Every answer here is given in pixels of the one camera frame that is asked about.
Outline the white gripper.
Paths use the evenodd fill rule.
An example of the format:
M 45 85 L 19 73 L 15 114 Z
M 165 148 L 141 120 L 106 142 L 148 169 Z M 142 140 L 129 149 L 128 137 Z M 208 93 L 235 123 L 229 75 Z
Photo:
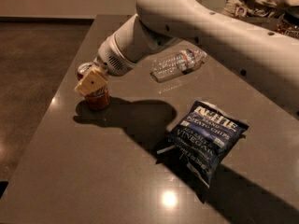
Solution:
M 99 47 L 94 61 L 105 68 L 112 76 L 121 77 L 135 68 L 120 51 L 115 35 L 109 36 Z M 107 84 L 107 77 L 100 68 L 92 66 L 78 82 L 75 92 L 87 96 Z

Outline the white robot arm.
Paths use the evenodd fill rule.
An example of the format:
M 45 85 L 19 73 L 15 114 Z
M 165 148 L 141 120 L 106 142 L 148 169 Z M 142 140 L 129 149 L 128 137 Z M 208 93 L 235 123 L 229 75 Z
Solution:
M 299 113 L 298 40 L 203 7 L 196 0 L 136 0 L 136 14 L 105 40 L 82 96 L 179 40 L 194 44 L 294 117 Z

